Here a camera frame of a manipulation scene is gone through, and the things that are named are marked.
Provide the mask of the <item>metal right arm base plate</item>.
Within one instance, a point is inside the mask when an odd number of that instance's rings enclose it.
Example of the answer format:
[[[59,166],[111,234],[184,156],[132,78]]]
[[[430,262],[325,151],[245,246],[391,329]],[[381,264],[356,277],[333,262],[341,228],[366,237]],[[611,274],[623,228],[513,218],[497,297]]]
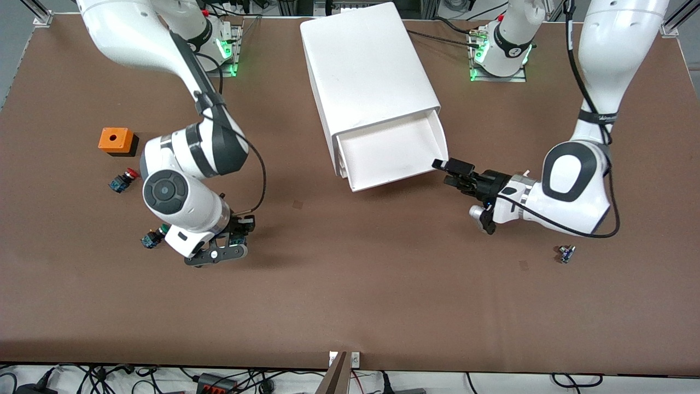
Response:
[[[215,35],[213,35],[213,56],[218,60],[224,78],[235,77],[240,62],[242,47],[242,25],[235,25],[228,21],[220,23]]]

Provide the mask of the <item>white metal bracket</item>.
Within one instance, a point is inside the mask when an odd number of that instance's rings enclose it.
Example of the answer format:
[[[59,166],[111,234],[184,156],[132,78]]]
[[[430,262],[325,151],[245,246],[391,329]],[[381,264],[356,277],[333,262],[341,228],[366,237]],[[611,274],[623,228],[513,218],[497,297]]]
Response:
[[[329,362],[328,362],[328,367],[330,368],[335,361],[335,359],[339,356],[339,352],[337,351],[330,351],[329,352]],[[350,361],[352,369],[360,369],[360,352],[358,351],[353,351],[350,352],[349,356],[347,357]]]

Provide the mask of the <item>orange button enclosure box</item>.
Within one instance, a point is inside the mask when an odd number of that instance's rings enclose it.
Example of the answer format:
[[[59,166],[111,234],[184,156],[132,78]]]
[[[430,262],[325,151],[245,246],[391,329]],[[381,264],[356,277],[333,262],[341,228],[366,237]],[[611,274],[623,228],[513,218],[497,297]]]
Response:
[[[135,157],[139,138],[129,128],[103,128],[98,149],[113,157]]]

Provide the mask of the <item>black orange power strip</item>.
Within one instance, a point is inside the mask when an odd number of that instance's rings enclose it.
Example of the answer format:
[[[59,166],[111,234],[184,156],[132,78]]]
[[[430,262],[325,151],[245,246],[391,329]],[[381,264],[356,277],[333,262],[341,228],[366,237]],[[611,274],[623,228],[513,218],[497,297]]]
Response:
[[[192,379],[197,384],[196,394],[232,394],[237,387],[235,379],[210,373],[195,375]]]

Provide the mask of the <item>red push button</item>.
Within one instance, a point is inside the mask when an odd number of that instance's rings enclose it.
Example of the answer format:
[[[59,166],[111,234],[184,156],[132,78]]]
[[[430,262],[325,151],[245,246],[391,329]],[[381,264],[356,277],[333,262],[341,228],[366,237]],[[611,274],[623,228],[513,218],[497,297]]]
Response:
[[[112,179],[112,181],[109,182],[108,187],[113,190],[114,192],[121,194],[124,192],[131,184],[133,181],[135,181],[138,177],[140,177],[140,174],[137,172],[137,170],[134,170],[130,167],[128,167],[125,172],[123,172],[120,175],[115,176],[115,178]]]

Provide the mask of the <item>wooden post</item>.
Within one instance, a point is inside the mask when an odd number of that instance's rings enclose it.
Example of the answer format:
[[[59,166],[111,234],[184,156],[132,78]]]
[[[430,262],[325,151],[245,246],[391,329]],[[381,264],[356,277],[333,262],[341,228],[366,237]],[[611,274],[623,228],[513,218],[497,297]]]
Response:
[[[348,394],[352,374],[352,354],[338,352],[317,387],[315,394]]]

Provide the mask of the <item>green push button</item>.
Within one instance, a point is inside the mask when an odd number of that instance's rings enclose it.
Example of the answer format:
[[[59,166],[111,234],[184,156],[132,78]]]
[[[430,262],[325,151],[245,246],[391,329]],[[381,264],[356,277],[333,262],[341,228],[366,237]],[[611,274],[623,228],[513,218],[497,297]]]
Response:
[[[142,245],[146,249],[156,248],[162,242],[170,229],[170,225],[162,223],[158,228],[151,229],[144,237],[142,237]]]

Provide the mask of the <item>white drawer cabinet housing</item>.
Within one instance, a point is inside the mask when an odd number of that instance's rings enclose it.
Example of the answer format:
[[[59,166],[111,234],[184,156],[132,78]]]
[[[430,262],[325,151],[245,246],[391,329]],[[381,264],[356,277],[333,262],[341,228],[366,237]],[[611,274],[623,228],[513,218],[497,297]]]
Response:
[[[440,111],[395,5],[300,24],[308,77],[331,156],[334,136],[421,111]]]

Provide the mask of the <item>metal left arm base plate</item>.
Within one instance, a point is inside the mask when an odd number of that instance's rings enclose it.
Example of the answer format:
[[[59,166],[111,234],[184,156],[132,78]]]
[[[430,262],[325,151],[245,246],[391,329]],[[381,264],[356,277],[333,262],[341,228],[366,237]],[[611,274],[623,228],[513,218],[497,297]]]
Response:
[[[510,76],[496,76],[491,74],[483,67],[483,60],[486,58],[490,44],[487,38],[487,26],[480,26],[477,29],[472,29],[466,34],[467,42],[471,45],[469,49],[469,70],[471,82],[518,82],[524,83],[527,81],[527,73],[525,70],[528,62],[528,55],[533,49],[532,45],[525,51],[525,56],[522,58],[520,69],[515,74]]]

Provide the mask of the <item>aluminium corner bracket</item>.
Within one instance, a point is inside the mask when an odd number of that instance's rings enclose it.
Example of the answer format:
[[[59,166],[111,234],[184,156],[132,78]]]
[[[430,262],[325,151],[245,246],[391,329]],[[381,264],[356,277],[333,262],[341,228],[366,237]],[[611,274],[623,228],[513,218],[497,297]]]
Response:
[[[40,0],[20,0],[20,2],[33,14],[33,26],[49,27],[54,13],[43,5]]]
[[[660,33],[663,38],[678,36],[678,30],[685,22],[700,10],[700,0],[683,0],[673,12],[663,21]]]

